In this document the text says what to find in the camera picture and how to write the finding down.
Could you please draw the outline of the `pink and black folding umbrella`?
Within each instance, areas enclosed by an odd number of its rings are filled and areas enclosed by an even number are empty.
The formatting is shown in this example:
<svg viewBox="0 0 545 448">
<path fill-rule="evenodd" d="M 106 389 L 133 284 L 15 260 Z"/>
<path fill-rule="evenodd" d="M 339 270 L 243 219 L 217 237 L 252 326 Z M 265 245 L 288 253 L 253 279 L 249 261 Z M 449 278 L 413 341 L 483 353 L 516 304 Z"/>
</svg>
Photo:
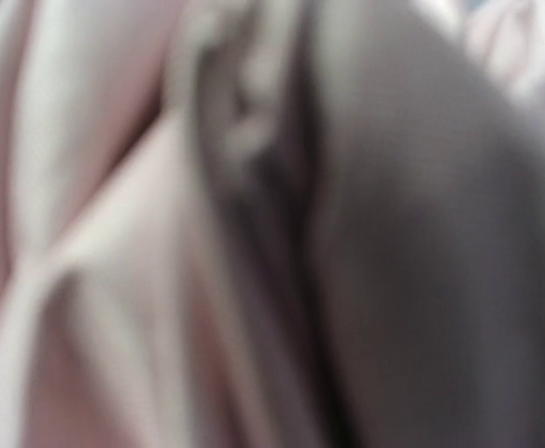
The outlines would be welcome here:
<svg viewBox="0 0 545 448">
<path fill-rule="evenodd" d="M 545 447 L 545 1 L 0 1 L 0 447 Z"/>
</svg>

